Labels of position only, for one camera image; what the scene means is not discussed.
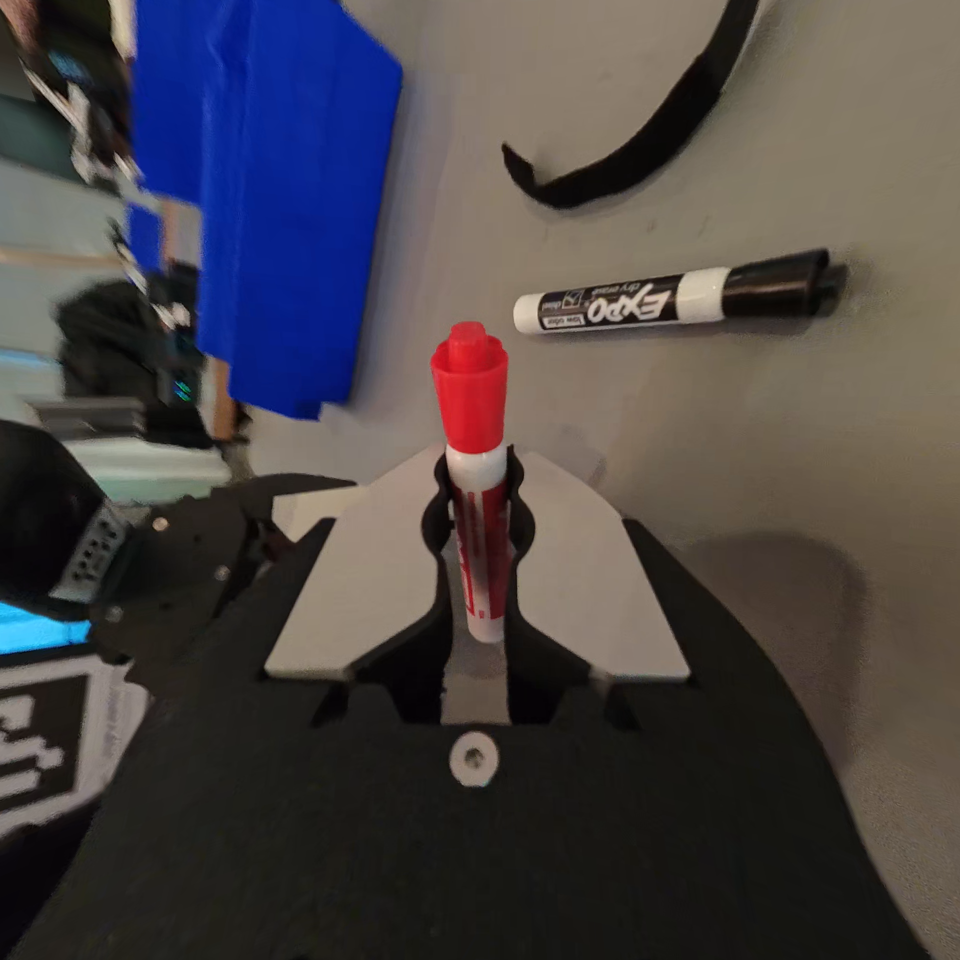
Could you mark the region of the wooden leg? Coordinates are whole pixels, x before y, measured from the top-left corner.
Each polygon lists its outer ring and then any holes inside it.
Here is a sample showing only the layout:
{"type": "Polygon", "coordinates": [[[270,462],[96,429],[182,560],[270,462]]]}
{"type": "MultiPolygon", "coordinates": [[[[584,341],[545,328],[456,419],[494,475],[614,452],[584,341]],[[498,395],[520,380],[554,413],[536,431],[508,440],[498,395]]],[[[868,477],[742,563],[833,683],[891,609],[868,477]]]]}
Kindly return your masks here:
{"type": "Polygon", "coordinates": [[[231,443],[236,434],[237,405],[230,394],[230,367],[224,361],[210,360],[212,408],[210,432],[218,443],[231,443]]]}

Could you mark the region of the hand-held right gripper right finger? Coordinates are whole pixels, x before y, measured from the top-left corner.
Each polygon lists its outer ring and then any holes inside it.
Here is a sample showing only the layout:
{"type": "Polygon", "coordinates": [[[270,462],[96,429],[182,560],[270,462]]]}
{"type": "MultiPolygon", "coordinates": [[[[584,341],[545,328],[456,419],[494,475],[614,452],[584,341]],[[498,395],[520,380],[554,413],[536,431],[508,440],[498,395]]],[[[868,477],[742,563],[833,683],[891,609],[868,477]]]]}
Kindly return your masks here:
{"type": "Polygon", "coordinates": [[[621,514],[537,452],[515,454],[510,479],[510,679],[690,678],[621,514]]]}

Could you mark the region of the blue cloth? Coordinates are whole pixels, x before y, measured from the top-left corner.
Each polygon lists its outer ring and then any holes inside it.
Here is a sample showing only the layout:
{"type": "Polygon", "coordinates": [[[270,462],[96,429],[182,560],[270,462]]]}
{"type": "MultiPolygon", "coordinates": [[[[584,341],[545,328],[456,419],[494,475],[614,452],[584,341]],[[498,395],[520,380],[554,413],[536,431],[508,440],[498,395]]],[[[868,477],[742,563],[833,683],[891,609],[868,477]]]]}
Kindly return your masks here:
{"type": "Polygon", "coordinates": [[[198,348],[236,402],[316,421],[353,389],[402,66],[339,2],[135,14],[143,185],[200,214],[198,348]]]}

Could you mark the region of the black dry erase marker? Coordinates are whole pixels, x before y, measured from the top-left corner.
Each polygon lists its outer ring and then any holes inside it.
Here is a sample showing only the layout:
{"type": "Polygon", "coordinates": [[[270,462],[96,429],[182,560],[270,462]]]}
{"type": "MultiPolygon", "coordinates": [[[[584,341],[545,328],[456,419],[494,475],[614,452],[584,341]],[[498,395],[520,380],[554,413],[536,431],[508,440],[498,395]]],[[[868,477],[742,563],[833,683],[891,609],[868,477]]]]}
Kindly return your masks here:
{"type": "Polygon", "coordinates": [[[524,335],[808,320],[830,315],[849,279],[823,247],[738,267],[523,294],[512,309],[524,335]]]}

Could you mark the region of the grey desk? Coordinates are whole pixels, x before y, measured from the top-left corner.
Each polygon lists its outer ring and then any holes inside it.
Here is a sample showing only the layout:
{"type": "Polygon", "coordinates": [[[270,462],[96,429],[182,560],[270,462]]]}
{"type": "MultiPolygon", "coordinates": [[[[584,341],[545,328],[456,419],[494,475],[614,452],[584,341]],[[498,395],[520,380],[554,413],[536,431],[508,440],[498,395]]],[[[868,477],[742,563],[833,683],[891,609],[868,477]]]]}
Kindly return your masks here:
{"type": "Polygon", "coordinates": [[[251,411],[257,474],[367,483],[440,435],[452,324],[510,354],[507,436],[640,520],[752,633],[885,882],[958,958],[958,2],[763,2],[681,156],[559,213],[510,183],[620,145],[723,2],[344,2],[399,58],[349,404],[251,411]],[[832,318],[534,340],[524,293],[827,247],[832,318]]]}

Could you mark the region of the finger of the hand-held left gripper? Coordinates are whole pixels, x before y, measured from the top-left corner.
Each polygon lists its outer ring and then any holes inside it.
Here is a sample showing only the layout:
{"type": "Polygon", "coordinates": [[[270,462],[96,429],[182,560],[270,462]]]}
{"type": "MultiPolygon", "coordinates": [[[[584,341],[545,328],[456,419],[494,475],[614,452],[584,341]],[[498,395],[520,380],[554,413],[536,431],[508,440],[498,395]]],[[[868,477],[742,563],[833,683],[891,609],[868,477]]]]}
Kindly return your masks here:
{"type": "Polygon", "coordinates": [[[271,504],[273,525],[297,543],[318,523],[336,521],[357,502],[357,486],[339,486],[276,496],[271,504]]]}

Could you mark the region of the red dry erase marker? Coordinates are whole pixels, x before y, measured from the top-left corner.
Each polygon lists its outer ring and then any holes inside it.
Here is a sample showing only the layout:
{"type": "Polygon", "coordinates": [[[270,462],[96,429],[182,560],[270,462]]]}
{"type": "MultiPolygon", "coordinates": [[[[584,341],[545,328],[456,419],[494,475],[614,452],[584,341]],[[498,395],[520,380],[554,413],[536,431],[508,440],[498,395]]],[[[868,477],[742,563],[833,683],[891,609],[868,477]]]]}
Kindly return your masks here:
{"type": "Polygon", "coordinates": [[[505,412],[509,358],[481,322],[453,325],[430,370],[445,438],[466,626],[476,642],[505,633],[509,540],[505,412]]]}

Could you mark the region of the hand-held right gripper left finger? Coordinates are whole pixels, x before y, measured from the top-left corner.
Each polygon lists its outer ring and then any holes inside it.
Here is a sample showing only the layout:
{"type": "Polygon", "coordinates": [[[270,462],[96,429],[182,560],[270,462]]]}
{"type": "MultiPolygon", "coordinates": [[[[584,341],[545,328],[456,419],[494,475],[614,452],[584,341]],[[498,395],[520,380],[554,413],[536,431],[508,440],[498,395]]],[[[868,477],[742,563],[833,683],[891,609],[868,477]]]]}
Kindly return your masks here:
{"type": "Polygon", "coordinates": [[[433,444],[366,486],[333,520],[264,669],[273,679],[349,679],[432,609],[438,560],[423,520],[440,489],[433,444]]]}

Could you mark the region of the black bag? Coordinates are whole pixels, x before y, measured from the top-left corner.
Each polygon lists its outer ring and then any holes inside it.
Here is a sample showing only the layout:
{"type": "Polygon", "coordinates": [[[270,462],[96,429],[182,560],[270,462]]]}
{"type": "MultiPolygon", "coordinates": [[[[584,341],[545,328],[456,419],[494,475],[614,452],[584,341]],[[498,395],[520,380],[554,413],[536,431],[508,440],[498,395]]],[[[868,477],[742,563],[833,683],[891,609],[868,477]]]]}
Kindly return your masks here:
{"type": "Polygon", "coordinates": [[[197,411],[205,366],[196,342],[199,278],[175,261],[149,272],[144,289],[128,278],[102,281],[58,304],[66,399],[197,411]]]}

